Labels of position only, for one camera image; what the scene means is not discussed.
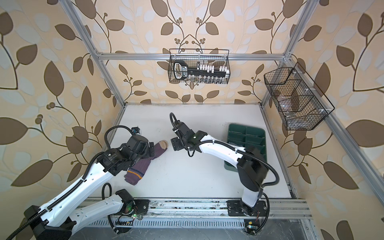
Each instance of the aluminum frame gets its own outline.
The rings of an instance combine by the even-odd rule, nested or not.
[[[116,97],[117,102],[120,106],[125,105],[124,98],[121,96],[120,91],[118,90],[115,82],[113,81],[111,75],[108,72],[107,67],[101,59],[96,55],[96,47],[94,46],[91,37],[89,36],[87,30],[85,29],[83,23],[81,22],[79,16],[74,9],[72,2],[70,0],[60,0],[60,4],[64,12],[68,15],[68,18],[71,20],[76,31],[79,33],[80,38],[82,39],[85,47],[87,48],[89,54],[91,55],[93,62],[96,64],[97,68],[101,71],[101,74],[106,82],[106,84],[111,89],[113,95]]]

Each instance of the leaf pattern wallpaper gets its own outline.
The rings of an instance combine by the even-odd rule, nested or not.
[[[14,216],[5,238],[26,208],[84,172],[120,107],[57,1],[1,1],[0,22],[1,210]]]
[[[381,175],[383,11],[381,1],[320,0],[292,55],[336,106],[337,117]],[[381,239],[384,208],[326,123],[312,131],[287,131],[272,101],[266,110],[322,238]],[[362,203],[365,208],[357,207]]]

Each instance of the green plastic organizer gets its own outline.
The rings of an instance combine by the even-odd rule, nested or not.
[[[255,147],[260,150],[265,162],[267,161],[264,129],[231,123],[228,127],[227,143],[239,147]],[[237,168],[226,161],[224,161],[224,168],[237,172]]]

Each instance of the white floor panel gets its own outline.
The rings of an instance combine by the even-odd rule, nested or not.
[[[189,157],[187,151],[173,151],[172,131],[169,113],[184,122],[194,132],[207,132],[216,139],[226,141],[228,126],[237,123],[259,127],[266,131],[268,163],[275,168],[280,182],[268,186],[265,193],[269,198],[291,198],[280,164],[267,132],[262,113],[258,105],[128,105],[120,125],[138,126],[142,135],[155,144],[161,140],[168,142],[167,151],[152,160],[145,173],[135,186],[124,180],[126,172],[120,172],[109,183],[113,192],[126,189],[134,197],[164,198],[240,198],[243,185],[237,172],[224,168],[223,160],[209,154],[196,152]],[[125,129],[118,129],[111,147],[119,147],[127,142],[130,134]],[[268,172],[264,182],[275,177]],[[100,197],[101,188],[91,197]]]

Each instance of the hanging wire basket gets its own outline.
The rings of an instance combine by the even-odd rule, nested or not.
[[[191,48],[172,48],[169,50],[169,82],[228,84],[231,75],[228,55],[229,50],[224,49],[196,52]]]
[[[304,68],[298,65],[283,67],[264,74],[265,86],[271,94],[286,130],[313,130],[335,107],[321,88],[313,81],[308,86],[300,74]],[[318,96],[326,99],[331,107],[324,106]]]

